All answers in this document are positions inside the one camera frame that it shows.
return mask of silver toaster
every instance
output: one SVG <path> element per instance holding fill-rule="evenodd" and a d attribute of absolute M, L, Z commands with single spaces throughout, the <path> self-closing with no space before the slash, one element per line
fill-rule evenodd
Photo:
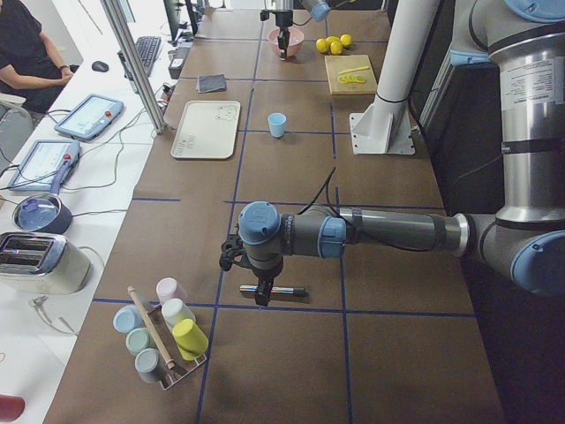
<path fill-rule="evenodd" d="M 65 236 L 40 232 L 0 236 L 0 282 L 21 292 L 77 292 L 89 268 L 88 257 Z"/>

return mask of pink bowl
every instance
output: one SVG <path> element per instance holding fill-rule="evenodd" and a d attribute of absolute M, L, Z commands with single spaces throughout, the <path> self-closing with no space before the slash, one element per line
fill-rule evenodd
<path fill-rule="evenodd" d="M 267 36 L 268 44 L 271 46 L 271 49 L 278 57 L 281 55 L 281 51 L 279 50 L 279 44 L 278 41 L 276 40 L 276 37 L 278 37 L 280 32 L 281 30 L 279 28 L 276 28 L 270 33 L 268 33 Z M 287 48 L 286 56 L 293 57 L 298 53 L 300 48 L 302 48 L 302 43 L 304 42 L 304 33 L 293 26 L 289 28 L 289 32 L 290 32 L 290 41 L 289 41 L 289 47 Z"/>

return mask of white table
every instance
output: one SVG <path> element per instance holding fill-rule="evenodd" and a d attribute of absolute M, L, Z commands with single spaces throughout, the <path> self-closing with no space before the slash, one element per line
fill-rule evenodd
<path fill-rule="evenodd" d="M 174 82 L 168 72 L 169 49 L 170 45 L 163 41 L 162 53 L 155 62 L 150 77 L 154 91 L 163 82 Z M 81 143 L 83 155 L 100 144 L 104 146 L 79 161 L 77 169 L 64 183 L 66 187 L 101 186 L 111 182 L 116 155 L 122 145 L 118 137 L 112 140 L 110 137 L 143 110 L 139 96 L 133 93 L 130 82 L 124 78 L 123 67 L 116 52 L 115 41 L 110 41 L 105 49 L 93 52 L 92 57 L 85 60 L 51 108 L 71 110 L 91 93 L 121 100 L 125 105 L 122 114 L 106 131 L 91 143 Z M 90 64 L 94 60 L 109 64 L 109 71 L 92 71 Z M 45 117 L 19 151 L 14 162 L 20 163 L 23 160 L 35 140 L 61 139 L 62 136 L 53 129 L 54 124 L 53 120 Z M 63 188 L 60 193 L 63 203 L 74 215 L 91 211 L 128 209 L 133 188 L 143 170 L 153 139 L 154 128 L 147 113 L 144 113 L 133 128 L 122 134 L 124 151 L 119 156 L 116 183 L 104 188 L 78 191 Z M 0 186 L 6 187 L 10 179 L 11 173 L 7 172 L 0 178 Z M 20 202 L 30 193 L 3 190 L 2 195 L 9 201 Z M 5 202 L 0 209 L 0 233 L 19 230 L 11 218 L 14 208 L 13 204 Z M 65 329 L 57 321 L 57 317 L 61 316 L 75 331 L 80 330 L 100 281 L 103 263 L 109 258 L 124 215 L 124 212 L 119 212 L 77 216 L 65 233 L 75 246 L 88 248 L 83 249 L 83 252 L 90 258 L 92 265 L 82 290 L 67 295 L 48 295 L 43 307 L 58 328 Z M 30 299 L 37 296 L 39 295 L 36 293 L 16 291 L 0 283 L 0 393 L 21 396 L 26 400 L 24 413 L 14 421 L 18 424 L 37 424 L 43 421 L 76 340 L 75 336 L 61 334 L 40 319 L 29 306 Z"/>

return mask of label on robot arm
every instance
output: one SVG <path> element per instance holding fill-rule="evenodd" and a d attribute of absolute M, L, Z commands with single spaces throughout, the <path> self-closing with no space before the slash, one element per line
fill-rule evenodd
<path fill-rule="evenodd" d="M 502 110 L 526 103 L 563 104 L 563 57 L 540 60 L 501 72 Z"/>

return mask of white tray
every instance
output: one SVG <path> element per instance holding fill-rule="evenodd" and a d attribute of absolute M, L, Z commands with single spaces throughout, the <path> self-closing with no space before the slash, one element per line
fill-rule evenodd
<path fill-rule="evenodd" d="M 227 159 L 236 144 L 241 105 L 236 101 L 190 101 L 170 153 L 176 159 Z"/>

